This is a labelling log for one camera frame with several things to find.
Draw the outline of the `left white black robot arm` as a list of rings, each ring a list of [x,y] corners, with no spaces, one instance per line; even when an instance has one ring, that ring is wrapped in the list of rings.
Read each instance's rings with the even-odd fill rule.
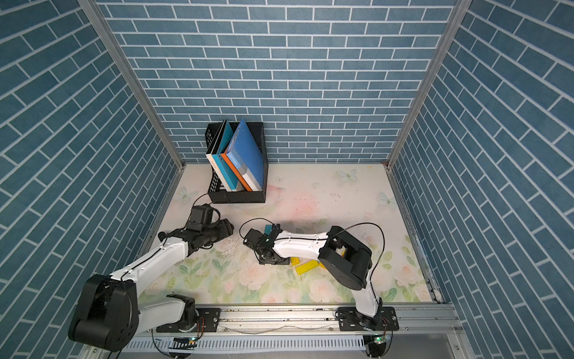
[[[147,305],[140,295],[170,267],[233,234],[234,227],[208,204],[193,206],[184,227],[160,232],[160,244],[109,275],[93,275],[82,288],[68,329],[71,341],[119,352],[132,338],[161,326],[203,333],[193,298],[169,294]]]

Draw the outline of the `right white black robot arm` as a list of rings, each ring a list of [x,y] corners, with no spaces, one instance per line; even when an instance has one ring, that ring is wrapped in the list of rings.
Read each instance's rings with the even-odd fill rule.
[[[383,306],[372,285],[372,251],[348,230],[333,226],[324,233],[301,234],[273,224],[269,234],[249,230],[243,244],[254,251],[261,265],[286,265],[293,257],[317,260],[351,290],[362,327],[374,330],[384,323]]]

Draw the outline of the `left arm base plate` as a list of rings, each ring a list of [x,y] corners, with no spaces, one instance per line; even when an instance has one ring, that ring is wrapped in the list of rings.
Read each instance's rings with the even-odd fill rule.
[[[191,324],[171,323],[157,327],[157,333],[215,333],[221,316],[220,308],[197,308]]]

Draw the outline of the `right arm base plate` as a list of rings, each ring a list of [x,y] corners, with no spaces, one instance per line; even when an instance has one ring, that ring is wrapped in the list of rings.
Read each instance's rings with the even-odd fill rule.
[[[341,307],[335,312],[340,331],[397,331],[399,322],[392,307],[382,307],[374,318],[363,315],[355,307]]]

